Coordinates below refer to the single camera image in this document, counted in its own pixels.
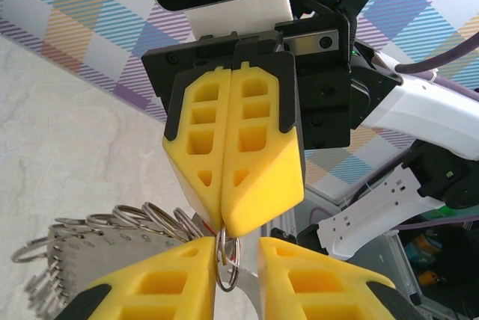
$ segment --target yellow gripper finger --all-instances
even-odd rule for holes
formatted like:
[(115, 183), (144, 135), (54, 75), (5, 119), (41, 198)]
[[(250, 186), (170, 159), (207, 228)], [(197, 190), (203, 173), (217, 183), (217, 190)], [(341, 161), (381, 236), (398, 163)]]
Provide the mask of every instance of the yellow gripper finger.
[(96, 280), (56, 320), (213, 320), (215, 239), (190, 241)]
[(258, 258), (263, 320), (422, 319), (372, 271), (274, 238), (260, 239)]
[(163, 147), (186, 199), (213, 230), (225, 224), (233, 237), (304, 197), (294, 57), (270, 56), (292, 72), (249, 62), (187, 71), (176, 77), (168, 109)]

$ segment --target black cable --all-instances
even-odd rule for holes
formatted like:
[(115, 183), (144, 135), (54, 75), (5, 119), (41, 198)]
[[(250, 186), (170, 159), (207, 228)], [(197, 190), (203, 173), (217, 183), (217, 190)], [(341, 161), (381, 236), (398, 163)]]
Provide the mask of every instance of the black cable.
[(416, 64), (398, 64), (394, 70), (398, 73), (407, 74), (434, 70), (435, 68), (449, 64), (450, 62), (467, 55), (477, 47), (479, 47), (479, 32), (449, 51)]
[(372, 185), (381, 178), (383, 178), (386, 174), (391, 172), (393, 169), (395, 169), (399, 164), (401, 164), (404, 160), (404, 158), (408, 155), (409, 153), (405, 153), (402, 157), (399, 157), (395, 161), (393, 161), (391, 164), (386, 165), (383, 169), (379, 171), (379, 173), (376, 173), (373, 175), (370, 179), (368, 179), (353, 195), (351, 198), (348, 206), (351, 206), (352, 204), (356, 203), (359, 200), (359, 197), (363, 195), (363, 193), (369, 188), (368, 185)]

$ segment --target cable clip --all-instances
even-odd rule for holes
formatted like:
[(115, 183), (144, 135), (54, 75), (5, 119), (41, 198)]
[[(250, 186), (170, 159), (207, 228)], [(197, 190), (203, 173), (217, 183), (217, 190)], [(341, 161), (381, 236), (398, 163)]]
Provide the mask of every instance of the cable clip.
[(430, 72), (433, 74), (433, 77), (430, 80), (428, 80), (428, 82), (434, 83), (434, 81), (437, 79), (437, 72), (439, 72), (439, 70), (435, 68), (434, 70), (430, 70)]

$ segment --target plaid fabric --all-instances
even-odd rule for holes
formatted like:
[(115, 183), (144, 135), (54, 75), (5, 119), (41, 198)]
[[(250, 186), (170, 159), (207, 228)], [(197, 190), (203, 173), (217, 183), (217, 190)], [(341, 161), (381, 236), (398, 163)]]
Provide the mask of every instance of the plaid fabric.
[[(479, 0), (370, 0), (358, 38), (403, 62), (437, 55), (479, 31)], [(0, 32), (160, 121), (166, 118), (140, 57), (190, 35), (182, 13), (154, 0), (0, 0)], [(479, 87), (479, 52), (441, 69)], [(337, 197), (413, 141), (359, 128), (346, 149), (307, 151), (307, 183)]]

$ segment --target white floor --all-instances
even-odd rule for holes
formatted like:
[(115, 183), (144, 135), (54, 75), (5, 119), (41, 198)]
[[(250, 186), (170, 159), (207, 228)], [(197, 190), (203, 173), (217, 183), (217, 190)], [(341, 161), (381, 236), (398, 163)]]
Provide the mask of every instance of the white floor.
[[(157, 120), (0, 37), (0, 319), (34, 318), (22, 288), (42, 266), (10, 255), (53, 218), (145, 201), (191, 214), (162, 133)], [(216, 320), (257, 318), (239, 291), (217, 292), (216, 303)]]

